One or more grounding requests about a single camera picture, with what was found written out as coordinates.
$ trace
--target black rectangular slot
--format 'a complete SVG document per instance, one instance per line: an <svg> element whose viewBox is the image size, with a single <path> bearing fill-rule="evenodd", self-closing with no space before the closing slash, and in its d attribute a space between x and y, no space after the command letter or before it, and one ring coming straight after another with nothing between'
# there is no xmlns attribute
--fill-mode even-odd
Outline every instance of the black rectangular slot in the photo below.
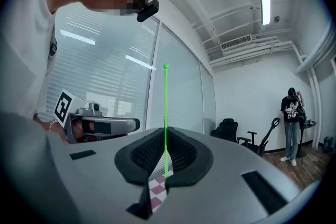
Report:
<svg viewBox="0 0 336 224"><path fill-rule="evenodd" d="M258 172L246 173L242 177L270 215L287 204Z"/></svg>
<svg viewBox="0 0 336 224"><path fill-rule="evenodd" d="M76 159L82 159L82 158L85 158L85 157L88 157L88 156L91 156L91 155L94 155L94 154L96 154L96 153L93 150L88 150L88 151L81 151L81 152L72 153L72 154L70 154L70 157L73 160L76 160Z"/></svg>

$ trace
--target black cap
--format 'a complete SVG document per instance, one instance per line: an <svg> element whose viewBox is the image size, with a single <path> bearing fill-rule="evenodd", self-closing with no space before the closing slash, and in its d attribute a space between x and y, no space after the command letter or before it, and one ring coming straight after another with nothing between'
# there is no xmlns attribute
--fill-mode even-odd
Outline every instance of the black cap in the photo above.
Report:
<svg viewBox="0 0 336 224"><path fill-rule="evenodd" d="M295 89L294 89L294 88L289 88L289 90L288 90L288 95L289 95L290 97L294 97L294 96L296 96L296 91L295 91Z"/></svg>

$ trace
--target white sneaker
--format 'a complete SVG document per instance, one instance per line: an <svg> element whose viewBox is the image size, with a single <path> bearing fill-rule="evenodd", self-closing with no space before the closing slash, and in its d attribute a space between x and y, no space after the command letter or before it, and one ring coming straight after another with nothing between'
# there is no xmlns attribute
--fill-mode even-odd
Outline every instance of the white sneaker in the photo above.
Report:
<svg viewBox="0 0 336 224"><path fill-rule="evenodd" d="M291 159L290 163L292 164L292 166L296 166L296 160L295 159Z"/></svg>
<svg viewBox="0 0 336 224"><path fill-rule="evenodd" d="M285 157L282 157L282 158L280 159L280 161L281 161L281 162L284 162L284 161L288 161L289 159L290 159L290 158L288 158L288 157L285 156Z"/></svg>

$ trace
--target air conditioner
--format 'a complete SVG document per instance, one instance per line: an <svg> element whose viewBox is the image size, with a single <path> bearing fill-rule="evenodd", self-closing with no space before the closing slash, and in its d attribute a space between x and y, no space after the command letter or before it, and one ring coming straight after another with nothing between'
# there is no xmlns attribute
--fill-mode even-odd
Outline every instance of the air conditioner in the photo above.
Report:
<svg viewBox="0 0 336 224"><path fill-rule="evenodd" d="M243 37L238 37L232 40L229 40L223 44L221 44L221 50L222 52L234 49L234 48L239 48L241 46L251 44L252 43L252 37L251 35L243 36Z"/></svg>

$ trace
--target black graphic t-shirt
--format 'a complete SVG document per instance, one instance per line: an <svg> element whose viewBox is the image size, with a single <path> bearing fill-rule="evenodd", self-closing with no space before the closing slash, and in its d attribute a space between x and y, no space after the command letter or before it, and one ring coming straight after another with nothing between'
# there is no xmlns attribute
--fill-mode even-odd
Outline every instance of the black graphic t-shirt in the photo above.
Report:
<svg viewBox="0 0 336 224"><path fill-rule="evenodd" d="M284 121L299 122L298 107L300 102L296 99L289 100L287 97L283 98L281 102L281 111L284 112Z"/></svg>

